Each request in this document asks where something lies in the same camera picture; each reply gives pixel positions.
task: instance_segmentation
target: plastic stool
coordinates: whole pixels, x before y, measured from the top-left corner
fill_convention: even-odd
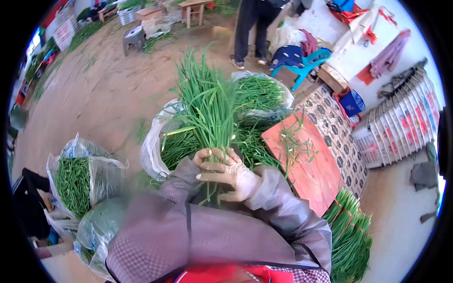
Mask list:
[[[137,51],[143,51],[143,47],[145,46],[145,31],[141,26],[127,29],[123,33],[124,56],[128,55],[127,50],[129,49],[129,44],[135,45]]]

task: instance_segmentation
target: shoe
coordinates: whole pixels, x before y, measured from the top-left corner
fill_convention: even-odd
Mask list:
[[[234,65],[234,67],[236,67],[236,69],[244,70],[244,62],[237,61],[234,55],[230,56],[230,61]]]
[[[258,64],[260,64],[260,65],[267,65],[267,60],[266,60],[265,57],[259,58],[257,62],[258,62]]]

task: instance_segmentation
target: plastic crate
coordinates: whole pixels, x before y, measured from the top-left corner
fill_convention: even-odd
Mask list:
[[[118,11],[118,15],[120,16],[121,25],[127,25],[127,24],[135,22],[137,20],[137,18],[135,17],[135,12],[138,10],[140,10],[140,5],[135,6],[133,8]]]
[[[386,166],[436,138],[439,103],[424,70],[370,111],[352,133],[367,168]]]

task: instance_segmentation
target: navy polka dot cloth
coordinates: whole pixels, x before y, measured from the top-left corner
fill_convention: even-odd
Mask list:
[[[298,45],[285,45],[275,52],[269,70],[273,71],[281,65],[293,66],[296,68],[305,67],[302,64],[302,48]]]

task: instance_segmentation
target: wooden board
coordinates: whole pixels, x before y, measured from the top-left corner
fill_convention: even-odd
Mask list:
[[[307,115],[302,112],[297,112],[300,121],[303,122],[302,129],[294,134],[294,140],[299,143],[304,143],[310,139],[313,149],[309,146],[309,150],[318,154],[302,152],[307,150],[306,146],[296,148],[294,151],[295,162],[293,166],[289,166],[288,183],[293,184],[294,193],[309,201],[310,208],[321,217],[333,202],[334,197],[338,194],[338,189],[343,185],[340,170],[338,169],[335,159],[330,153],[329,148],[324,142],[316,126],[311,122]],[[265,131],[263,137],[271,154],[276,158],[280,158],[282,163],[282,172],[286,174],[287,147],[285,137],[282,136],[282,125],[285,129],[289,129],[297,122],[294,115],[286,118],[274,127]]]
[[[207,4],[210,3],[212,0],[187,0],[184,1],[183,3],[179,3],[179,7],[187,7],[187,6],[192,6],[192,5],[200,5],[200,4]]]

